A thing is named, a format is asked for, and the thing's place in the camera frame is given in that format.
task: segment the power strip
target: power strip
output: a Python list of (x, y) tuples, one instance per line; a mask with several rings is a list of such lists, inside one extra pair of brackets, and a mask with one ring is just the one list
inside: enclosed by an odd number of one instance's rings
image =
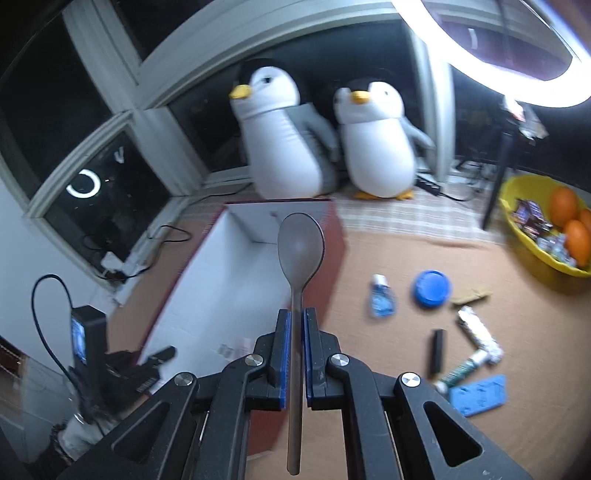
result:
[(439, 197), (441, 195), (441, 187), (434, 181), (427, 180), (426, 178), (417, 175), (417, 181), (414, 184), (420, 189), (425, 190), (425, 192), (435, 195), (435, 197)]

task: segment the penguin beak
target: penguin beak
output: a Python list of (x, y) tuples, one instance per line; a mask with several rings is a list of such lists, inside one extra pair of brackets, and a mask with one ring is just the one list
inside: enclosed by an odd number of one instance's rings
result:
[(250, 97), (252, 89), (250, 85), (237, 85), (230, 92), (230, 98), (232, 100), (242, 100)]
[(369, 102), (369, 92), (364, 90), (355, 90), (354, 92), (351, 92), (351, 101), (353, 103), (357, 103), (357, 105), (367, 103)]

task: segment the penguin foot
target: penguin foot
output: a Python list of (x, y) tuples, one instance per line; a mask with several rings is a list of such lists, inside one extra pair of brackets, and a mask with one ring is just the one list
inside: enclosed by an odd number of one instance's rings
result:
[(412, 200), (414, 198), (413, 189), (402, 192), (400, 195), (396, 195), (394, 198), (397, 200)]
[(361, 190), (353, 195), (353, 198), (355, 200), (383, 200), (382, 197), (376, 197), (375, 195), (371, 195), (371, 193), (366, 193)]

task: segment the spoon handle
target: spoon handle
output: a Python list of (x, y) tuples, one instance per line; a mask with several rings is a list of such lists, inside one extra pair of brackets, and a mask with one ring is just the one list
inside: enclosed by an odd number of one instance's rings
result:
[(302, 308), (302, 291), (293, 291), (291, 293), (290, 403), (287, 439), (287, 471), (292, 475), (298, 475), (300, 473), (301, 459), (301, 415), (303, 403), (301, 361)]

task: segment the checkered cloth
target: checkered cloth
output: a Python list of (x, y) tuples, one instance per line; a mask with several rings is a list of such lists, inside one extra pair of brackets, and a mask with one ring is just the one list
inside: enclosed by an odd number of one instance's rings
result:
[[(216, 193), (232, 192), (236, 186), (224, 187)], [(467, 198), (473, 194), (472, 187), (445, 184), (446, 194)], [(445, 240), (505, 243), (505, 221), (500, 208), (495, 208), (487, 231), (480, 228), (482, 216), (488, 203), (490, 191), (484, 190), (469, 202), (454, 202), (443, 196), (435, 197), (415, 188), (412, 200), (356, 200), (353, 185), (331, 195), (343, 226), (352, 231), (385, 232), (427, 236)], [(184, 216), (208, 219), (226, 202), (257, 200), (254, 187), (236, 195), (212, 197), (187, 208)]]

